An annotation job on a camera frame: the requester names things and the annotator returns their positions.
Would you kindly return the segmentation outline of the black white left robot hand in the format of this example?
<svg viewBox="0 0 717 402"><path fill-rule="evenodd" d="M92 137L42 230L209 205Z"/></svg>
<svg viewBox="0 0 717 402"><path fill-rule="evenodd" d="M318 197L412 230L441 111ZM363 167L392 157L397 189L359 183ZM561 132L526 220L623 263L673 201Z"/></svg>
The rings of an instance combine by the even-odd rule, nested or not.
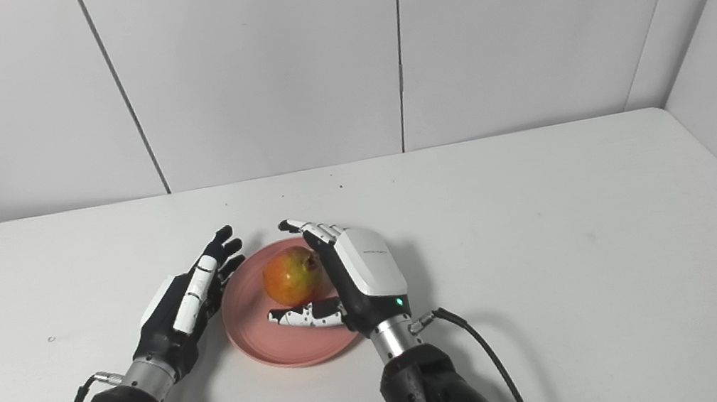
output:
<svg viewBox="0 0 717 402"><path fill-rule="evenodd" d="M245 260L241 239L230 225L217 230L185 273L167 277L141 319L135 362L164 367L173 382L189 375L199 357L199 341L217 314L230 276Z"/></svg>

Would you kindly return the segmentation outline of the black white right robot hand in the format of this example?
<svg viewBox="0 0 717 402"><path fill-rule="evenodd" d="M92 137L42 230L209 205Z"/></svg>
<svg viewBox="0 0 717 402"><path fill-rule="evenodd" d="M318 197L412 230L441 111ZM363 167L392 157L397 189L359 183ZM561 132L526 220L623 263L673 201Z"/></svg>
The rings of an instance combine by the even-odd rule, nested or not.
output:
<svg viewBox="0 0 717 402"><path fill-rule="evenodd" d="M389 320L412 319L409 288L380 234L363 228L285 219L283 232L304 237L320 259L336 295L269 311L282 327L339 327L370 336Z"/></svg>

